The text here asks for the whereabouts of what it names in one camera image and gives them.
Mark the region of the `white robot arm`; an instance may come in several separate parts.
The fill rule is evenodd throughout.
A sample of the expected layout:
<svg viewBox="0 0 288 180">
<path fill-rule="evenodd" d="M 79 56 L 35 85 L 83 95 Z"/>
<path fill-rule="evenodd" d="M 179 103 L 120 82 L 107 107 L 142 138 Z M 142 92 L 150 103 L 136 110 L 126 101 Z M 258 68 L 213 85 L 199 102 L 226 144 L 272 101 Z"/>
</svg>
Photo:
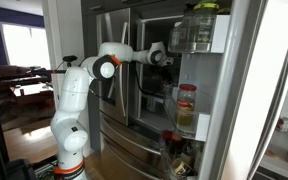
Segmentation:
<svg viewBox="0 0 288 180">
<path fill-rule="evenodd" d="M 156 65 L 166 59 L 166 48 L 161 41 L 153 42 L 148 50 L 140 51 L 124 43 L 104 42 L 96 56 L 66 70 L 56 112 L 50 123 L 58 148 L 54 180 L 89 180 L 83 153 L 89 132 L 79 118 L 85 108 L 90 107 L 91 84 L 95 80 L 111 79 L 123 62 Z"/>
</svg>

